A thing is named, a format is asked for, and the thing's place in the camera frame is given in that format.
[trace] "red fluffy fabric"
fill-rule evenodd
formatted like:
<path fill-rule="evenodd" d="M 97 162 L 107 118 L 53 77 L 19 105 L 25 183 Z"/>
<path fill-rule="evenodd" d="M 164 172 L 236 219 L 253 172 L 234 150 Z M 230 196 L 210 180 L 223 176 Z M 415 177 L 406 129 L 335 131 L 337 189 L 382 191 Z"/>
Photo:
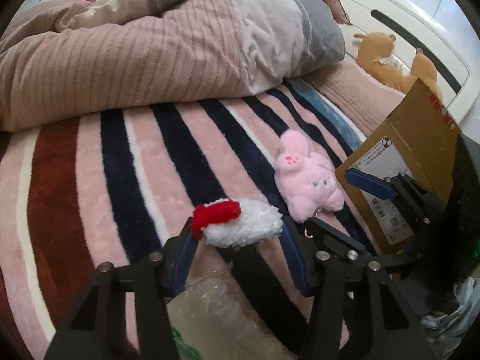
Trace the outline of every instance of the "red fluffy fabric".
<path fill-rule="evenodd" d="M 196 240 L 203 237 L 202 229 L 211 223 L 225 223 L 238 218 L 241 214 L 240 203 L 234 200 L 224 200 L 209 206 L 199 204 L 193 211 L 191 232 Z"/>

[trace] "white and red plush toy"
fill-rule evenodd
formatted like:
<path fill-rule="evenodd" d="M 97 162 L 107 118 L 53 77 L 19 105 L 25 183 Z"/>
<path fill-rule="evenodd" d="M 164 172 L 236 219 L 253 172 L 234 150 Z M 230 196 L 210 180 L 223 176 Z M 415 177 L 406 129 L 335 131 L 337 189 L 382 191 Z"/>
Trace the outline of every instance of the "white and red plush toy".
<path fill-rule="evenodd" d="M 340 211 L 345 203 L 330 159 L 312 151 L 307 137 L 295 130 L 280 137 L 275 183 L 290 216 L 300 223 L 317 209 Z"/>
<path fill-rule="evenodd" d="M 193 212 L 191 232 L 195 239 L 219 248 L 242 247 L 282 234 L 278 208 L 259 200 L 219 199 L 198 205 Z"/>

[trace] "cardboard box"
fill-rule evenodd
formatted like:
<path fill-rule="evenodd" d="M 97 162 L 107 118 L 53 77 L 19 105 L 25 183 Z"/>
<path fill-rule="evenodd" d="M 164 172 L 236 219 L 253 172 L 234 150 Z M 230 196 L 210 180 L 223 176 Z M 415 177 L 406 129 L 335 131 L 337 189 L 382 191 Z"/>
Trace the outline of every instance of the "cardboard box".
<path fill-rule="evenodd" d="M 349 185 L 345 171 L 355 167 L 381 179 L 402 171 L 446 203 L 452 190 L 459 134 L 459 127 L 437 97 L 417 81 L 402 103 L 335 171 L 382 253 L 404 248 L 413 239 L 413 232 L 390 201 Z"/>

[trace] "blue gripper pad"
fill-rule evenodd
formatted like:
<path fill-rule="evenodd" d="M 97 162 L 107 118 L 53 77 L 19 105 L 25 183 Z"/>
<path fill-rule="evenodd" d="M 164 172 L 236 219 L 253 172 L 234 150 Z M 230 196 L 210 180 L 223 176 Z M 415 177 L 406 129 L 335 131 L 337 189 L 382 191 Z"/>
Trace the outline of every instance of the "blue gripper pad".
<path fill-rule="evenodd" d="M 172 296 L 185 290 L 185 283 L 191 262 L 197 250 L 198 241 L 192 236 L 191 218 L 188 219 L 180 235 L 170 238 L 164 247 L 166 255 L 163 286 Z"/>
<path fill-rule="evenodd" d="M 360 188 L 382 200 L 393 200 L 397 193 L 386 181 L 375 176 L 350 168 L 345 172 L 345 180 L 350 185 Z"/>
<path fill-rule="evenodd" d="M 302 295 L 312 296 L 318 286 L 314 242 L 299 233 L 289 216 L 284 216 L 280 245 L 295 287 Z"/>

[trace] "red paw print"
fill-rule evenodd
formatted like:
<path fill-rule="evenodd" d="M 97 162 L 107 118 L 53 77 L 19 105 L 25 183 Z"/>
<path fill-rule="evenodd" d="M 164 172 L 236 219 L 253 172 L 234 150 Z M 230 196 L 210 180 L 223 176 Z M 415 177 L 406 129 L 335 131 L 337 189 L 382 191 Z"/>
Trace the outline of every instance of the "red paw print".
<path fill-rule="evenodd" d="M 298 157 L 292 157 L 291 155 L 287 155 L 285 159 L 286 159 L 286 163 L 288 163 L 289 165 L 296 164 L 297 161 L 299 160 Z"/>

